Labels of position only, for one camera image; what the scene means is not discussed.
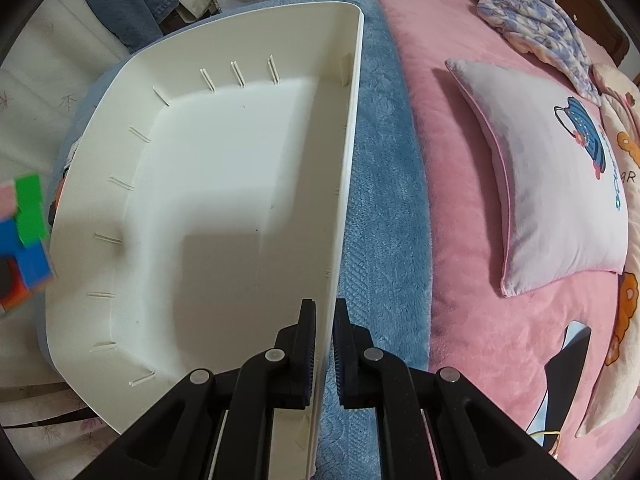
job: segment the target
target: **silver screw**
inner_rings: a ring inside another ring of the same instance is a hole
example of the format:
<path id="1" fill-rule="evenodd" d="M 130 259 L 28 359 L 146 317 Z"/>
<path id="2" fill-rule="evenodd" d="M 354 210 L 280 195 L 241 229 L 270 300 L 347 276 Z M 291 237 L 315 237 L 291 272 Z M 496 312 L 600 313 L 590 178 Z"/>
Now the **silver screw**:
<path id="1" fill-rule="evenodd" d="M 364 357 L 369 361 L 380 361 L 384 357 L 385 353 L 380 348 L 367 348 L 364 351 Z"/>
<path id="2" fill-rule="evenodd" d="M 204 384 L 209 380 L 209 372 L 206 370 L 194 370 L 189 376 L 193 384 Z"/>
<path id="3" fill-rule="evenodd" d="M 267 361 L 276 363 L 277 361 L 282 361 L 284 359 L 284 352 L 279 348 L 272 348 L 264 353 L 264 358 L 267 359 Z"/>
<path id="4" fill-rule="evenodd" d="M 447 383 L 455 383 L 460 378 L 460 372 L 451 366 L 447 366 L 440 370 L 440 376 L 447 381 Z"/>

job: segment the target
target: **patterned blanket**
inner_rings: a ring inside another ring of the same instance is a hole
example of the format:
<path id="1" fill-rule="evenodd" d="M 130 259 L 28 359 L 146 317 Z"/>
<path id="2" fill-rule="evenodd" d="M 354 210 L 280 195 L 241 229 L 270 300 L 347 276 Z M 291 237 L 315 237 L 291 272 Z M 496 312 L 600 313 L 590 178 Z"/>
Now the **patterned blanket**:
<path id="1" fill-rule="evenodd" d="M 555 0 L 476 0 L 478 14 L 517 51 L 565 74 L 582 97 L 600 105 L 589 77 L 591 61 L 578 28 Z"/>

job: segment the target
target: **pink blanket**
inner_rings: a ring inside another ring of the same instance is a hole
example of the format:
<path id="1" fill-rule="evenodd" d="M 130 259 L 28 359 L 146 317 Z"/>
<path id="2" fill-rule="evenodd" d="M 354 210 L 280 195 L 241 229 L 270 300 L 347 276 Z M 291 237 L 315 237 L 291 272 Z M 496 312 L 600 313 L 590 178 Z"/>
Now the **pink blanket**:
<path id="1" fill-rule="evenodd" d="M 380 0 L 398 44 L 428 182 L 433 232 L 431 368 L 455 366 L 523 428 L 546 389 L 544 366 L 565 327 L 591 327 L 578 391 L 562 428 L 560 462 L 591 479 L 640 422 L 626 416 L 576 438 L 609 346 L 617 277 L 584 272 L 517 298 L 502 298 L 500 202 L 489 147 L 471 108 L 444 66 L 449 58 L 492 62 L 553 78 L 564 75 L 521 55 L 485 24 L 471 0 Z M 611 62 L 591 38 L 594 62 Z M 598 117 L 594 105 L 591 112 Z"/>

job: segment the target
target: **green block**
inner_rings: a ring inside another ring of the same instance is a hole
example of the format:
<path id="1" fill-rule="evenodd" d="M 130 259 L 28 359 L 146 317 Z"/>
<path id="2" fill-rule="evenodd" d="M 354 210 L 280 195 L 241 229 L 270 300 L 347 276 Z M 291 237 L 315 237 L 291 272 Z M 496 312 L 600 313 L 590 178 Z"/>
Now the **green block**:
<path id="1" fill-rule="evenodd" d="M 40 205 L 20 209 L 15 216 L 15 224 L 18 227 L 18 238 L 25 246 L 31 245 L 47 236 L 47 227 L 44 223 Z"/>
<path id="2" fill-rule="evenodd" d="M 40 177 L 33 173 L 15 179 L 15 197 L 18 209 L 27 209 L 42 202 L 42 190 L 40 189 Z"/>

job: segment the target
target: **white plastic bin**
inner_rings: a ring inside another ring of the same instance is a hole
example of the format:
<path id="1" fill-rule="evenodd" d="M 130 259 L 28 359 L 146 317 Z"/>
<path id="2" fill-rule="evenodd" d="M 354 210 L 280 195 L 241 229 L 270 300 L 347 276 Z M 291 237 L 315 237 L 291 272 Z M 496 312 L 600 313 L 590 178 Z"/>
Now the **white plastic bin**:
<path id="1" fill-rule="evenodd" d="M 270 348 L 313 298 L 313 403 L 276 413 L 270 477 L 313 473 L 362 23 L 341 2 L 216 20 L 136 54 L 100 101 L 56 213 L 46 325 L 117 431 L 190 370 Z"/>

